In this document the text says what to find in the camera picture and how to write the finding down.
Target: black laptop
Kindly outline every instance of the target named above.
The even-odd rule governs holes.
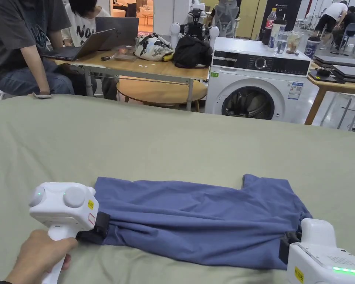
[[[355,83],[355,67],[334,65],[334,74],[346,82]]]
[[[97,17],[96,31],[115,28],[118,35],[117,37],[108,38],[100,50],[111,50],[122,45],[135,46],[135,38],[138,37],[138,25],[139,18]]]
[[[85,41],[81,47],[63,47],[57,50],[44,51],[41,56],[57,60],[75,61],[88,54],[100,50],[100,47],[108,40],[117,36],[116,29],[94,33]]]
[[[313,61],[323,67],[330,67],[331,65],[355,67],[354,58],[315,55]]]

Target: hand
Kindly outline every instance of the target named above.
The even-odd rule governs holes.
[[[16,265],[6,281],[12,284],[40,283],[45,273],[51,271],[64,256],[66,258],[62,269],[68,269],[71,256],[67,253],[77,245],[74,238],[54,241],[46,231],[33,231],[22,244]]]
[[[68,64],[60,65],[63,74],[80,74],[77,70],[72,70],[71,66]]]

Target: yellow label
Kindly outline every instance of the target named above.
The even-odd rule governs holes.
[[[95,205],[95,203],[94,203],[92,200],[89,200],[89,201],[88,201],[88,207],[89,207],[91,210],[94,209],[94,205]]]
[[[302,284],[304,284],[304,274],[301,272],[300,269],[298,269],[297,266],[294,268],[294,274],[297,280],[300,281]]]

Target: white t-shirt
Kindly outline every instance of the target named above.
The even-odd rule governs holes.
[[[325,14],[333,17],[334,19],[338,20],[339,16],[342,14],[343,11],[347,12],[348,7],[344,3],[333,3],[330,5],[328,9],[326,9]]]
[[[90,35],[96,31],[96,18],[83,18],[79,14],[74,14],[70,4],[66,5],[66,12],[71,22],[71,27],[62,30],[63,40],[72,40],[74,46],[81,47]],[[101,9],[96,17],[110,17],[111,15]]]

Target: bed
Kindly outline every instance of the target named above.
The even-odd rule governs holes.
[[[337,244],[355,254],[355,133],[56,95],[0,102],[0,280],[43,226],[29,196],[45,181],[98,176],[240,189],[242,176],[288,179]],[[129,247],[81,244],[60,283],[285,283],[284,271],[206,267]]]

